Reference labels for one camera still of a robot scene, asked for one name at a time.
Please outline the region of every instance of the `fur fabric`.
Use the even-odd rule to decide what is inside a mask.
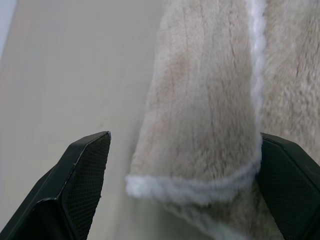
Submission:
[[[283,239],[254,181],[259,133],[320,164],[319,16],[318,0],[166,1],[127,193],[215,240]]]

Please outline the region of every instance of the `textured rubber pad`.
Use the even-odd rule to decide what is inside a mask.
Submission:
[[[34,185],[0,233],[1,240],[85,240],[101,197],[108,131],[72,143]]]
[[[262,134],[257,177],[286,240],[320,240],[320,166],[297,144]]]

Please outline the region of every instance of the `fabric fold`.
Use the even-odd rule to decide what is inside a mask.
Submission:
[[[126,192],[159,202],[216,240],[247,239],[239,211],[233,218],[220,211],[250,199],[260,169],[267,5],[166,3]]]

